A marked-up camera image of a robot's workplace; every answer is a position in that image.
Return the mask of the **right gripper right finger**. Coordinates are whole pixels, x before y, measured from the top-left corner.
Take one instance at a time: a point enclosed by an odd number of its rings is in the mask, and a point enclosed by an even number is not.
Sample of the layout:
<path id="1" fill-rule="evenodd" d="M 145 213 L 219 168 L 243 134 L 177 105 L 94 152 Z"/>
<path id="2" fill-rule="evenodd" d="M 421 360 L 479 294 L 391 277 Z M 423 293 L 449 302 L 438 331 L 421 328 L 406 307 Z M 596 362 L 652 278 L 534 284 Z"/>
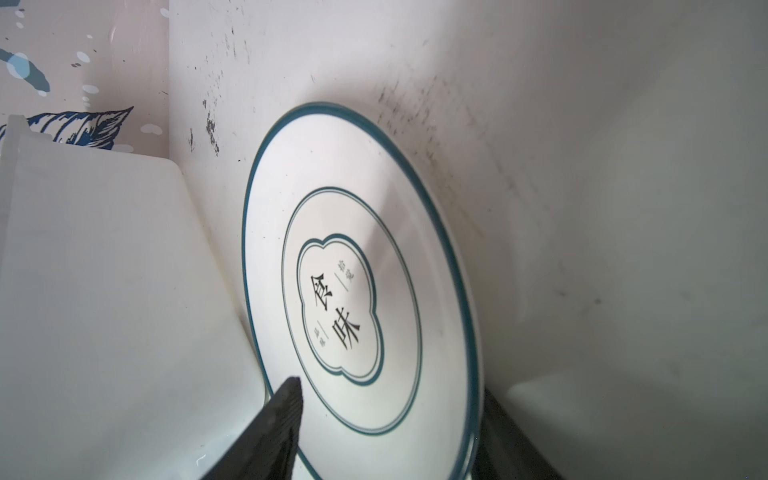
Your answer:
<path id="1" fill-rule="evenodd" d="M 484 392 L 480 438 L 471 477 L 480 480 L 562 479 L 488 389 Z"/>

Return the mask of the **white green-rimmed plate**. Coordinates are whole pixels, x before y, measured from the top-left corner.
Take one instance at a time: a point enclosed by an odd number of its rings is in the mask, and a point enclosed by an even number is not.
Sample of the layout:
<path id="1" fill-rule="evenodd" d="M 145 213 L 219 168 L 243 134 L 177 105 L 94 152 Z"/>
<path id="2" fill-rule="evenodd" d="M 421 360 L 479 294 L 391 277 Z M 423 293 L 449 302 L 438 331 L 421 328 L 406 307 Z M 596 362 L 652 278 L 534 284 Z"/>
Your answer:
<path id="1" fill-rule="evenodd" d="M 424 182 L 371 120 L 300 105 L 267 131 L 241 222 L 246 311 L 269 393 L 297 378 L 314 479 L 467 479 L 479 329 Z"/>

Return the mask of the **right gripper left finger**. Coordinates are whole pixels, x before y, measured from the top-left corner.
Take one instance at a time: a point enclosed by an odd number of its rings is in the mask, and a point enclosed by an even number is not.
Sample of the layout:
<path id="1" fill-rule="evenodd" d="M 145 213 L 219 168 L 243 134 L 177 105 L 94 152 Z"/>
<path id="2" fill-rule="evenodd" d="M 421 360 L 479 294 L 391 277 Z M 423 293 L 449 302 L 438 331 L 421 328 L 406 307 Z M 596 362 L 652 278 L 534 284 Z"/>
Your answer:
<path id="1" fill-rule="evenodd" d="M 291 479 L 302 414 L 301 381 L 289 377 L 203 479 Z"/>

